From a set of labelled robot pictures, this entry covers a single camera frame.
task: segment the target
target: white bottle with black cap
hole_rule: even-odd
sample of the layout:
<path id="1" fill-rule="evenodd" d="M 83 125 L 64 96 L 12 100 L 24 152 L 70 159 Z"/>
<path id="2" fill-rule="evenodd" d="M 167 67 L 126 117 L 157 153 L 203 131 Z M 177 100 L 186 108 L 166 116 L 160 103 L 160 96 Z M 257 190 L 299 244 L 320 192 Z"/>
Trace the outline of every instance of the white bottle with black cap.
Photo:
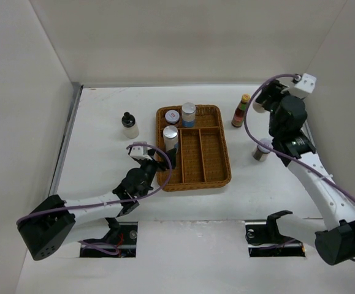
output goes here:
<path id="1" fill-rule="evenodd" d="M 124 134 L 130 139 L 134 139 L 139 136 L 138 125 L 135 122 L 135 117 L 129 112 L 125 112 L 121 119 L 124 128 Z"/>

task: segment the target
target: white floor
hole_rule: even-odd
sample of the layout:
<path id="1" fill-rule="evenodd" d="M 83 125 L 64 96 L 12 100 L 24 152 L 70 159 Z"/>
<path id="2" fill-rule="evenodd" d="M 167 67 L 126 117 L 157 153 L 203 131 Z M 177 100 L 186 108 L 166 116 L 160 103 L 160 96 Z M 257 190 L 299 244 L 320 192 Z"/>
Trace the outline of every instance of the white floor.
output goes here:
<path id="1" fill-rule="evenodd" d="M 125 150 L 133 140 L 121 133 L 125 111 L 139 123 L 135 141 L 155 143 L 157 109 L 184 102 L 220 108 L 232 181 L 221 189 L 160 192 L 120 218 L 140 221 L 137 258 L 77 258 L 77 243 L 41 262 L 27 254 L 17 294 L 355 293 L 355 264 L 328 266 L 313 248 L 307 248 L 307 258 L 248 256 L 240 220 L 265 219 L 284 209 L 300 217 L 321 217 L 281 161 L 271 155 L 256 162 L 254 143 L 243 129 L 231 126 L 241 95 L 252 94 L 256 87 L 84 89 L 58 187 L 62 198 L 104 194 L 137 166 Z M 268 123 L 268 114 L 248 115 L 258 138 L 269 136 Z"/>

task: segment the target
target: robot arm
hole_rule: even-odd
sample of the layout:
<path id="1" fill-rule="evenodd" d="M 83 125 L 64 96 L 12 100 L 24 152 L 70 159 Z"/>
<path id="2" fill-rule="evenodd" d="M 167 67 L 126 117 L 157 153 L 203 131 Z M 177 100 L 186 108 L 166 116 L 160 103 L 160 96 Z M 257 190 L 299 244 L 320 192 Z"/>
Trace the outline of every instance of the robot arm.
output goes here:
<path id="1" fill-rule="evenodd" d="M 175 149 L 167 153 L 172 168 L 175 167 L 175 153 Z M 115 218 L 137 208 L 139 202 L 135 199 L 145 197 L 153 190 L 151 183 L 156 172 L 166 170 L 166 163 L 154 160 L 154 154 L 153 149 L 133 147 L 129 155 L 140 164 L 140 168 L 129 170 L 113 191 L 82 200 L 62 200 L 59 195 L 52 195 L 28 217 L 19 220 L 18 231 L 33 259 L 45 259 L 70 242 L 99 239 L 108 243 L 114 239 L 120 231 Z"/>
<path id="2" fill-rule="evenodd" d="M 293 82 L 295 85 L 290 88 L 278 80 L 269 83 L 253 102 L 254 109 L 270 112 L 269 134 L 273 137 L 274 150 L 299 159 L 332 181 L 315 147 L 301 131 L 308 116 L 303 100 L 312 93 L 316 78 L 304 74 Z M 267 218 L 269 238 L 274 243 L 285 240 L 285 236 L 298 239 L 315 247 L 330 265 L 355 257 L 355 206 L 311 170 L 280 155 L 278 157 L 307 190 L 324 224 L 314 224 L 290 211 L 280 211 Z"/>

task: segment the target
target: brown tray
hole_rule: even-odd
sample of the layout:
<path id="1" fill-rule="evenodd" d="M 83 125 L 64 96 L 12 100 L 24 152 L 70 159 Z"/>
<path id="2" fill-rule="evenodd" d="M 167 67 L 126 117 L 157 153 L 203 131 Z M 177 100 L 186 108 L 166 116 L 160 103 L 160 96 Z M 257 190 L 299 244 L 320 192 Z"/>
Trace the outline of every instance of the brown tray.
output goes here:
<path id="1" fill-rule="evenodd" d="M 164 191 L 219 188 L 231 181 L 232 172 L 222 125 L 221 112 L 215 105 L 196 105 L 195 127 L 182 127 L 181 106 L 163 107 L 157 111 L 157 146 L 165 150 L 162 131 L 168 123 L 165 113 L 176 110 L 180 120 L 177 166 Z M 161 185 L 168 171 L 157 173 Z"/>

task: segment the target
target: black bottle cap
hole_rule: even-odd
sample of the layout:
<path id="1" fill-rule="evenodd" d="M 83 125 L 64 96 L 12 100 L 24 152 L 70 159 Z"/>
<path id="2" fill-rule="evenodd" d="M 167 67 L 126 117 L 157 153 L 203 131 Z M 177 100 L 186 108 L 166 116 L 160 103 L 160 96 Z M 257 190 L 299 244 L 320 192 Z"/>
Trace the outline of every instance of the black bottle cap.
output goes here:
<path id="1" fill-rule="evenodd" d="M 135 117 L 129 112 L 124 112 L 121 122 L 124 127 L 133 127 L 135 125 Z"/>

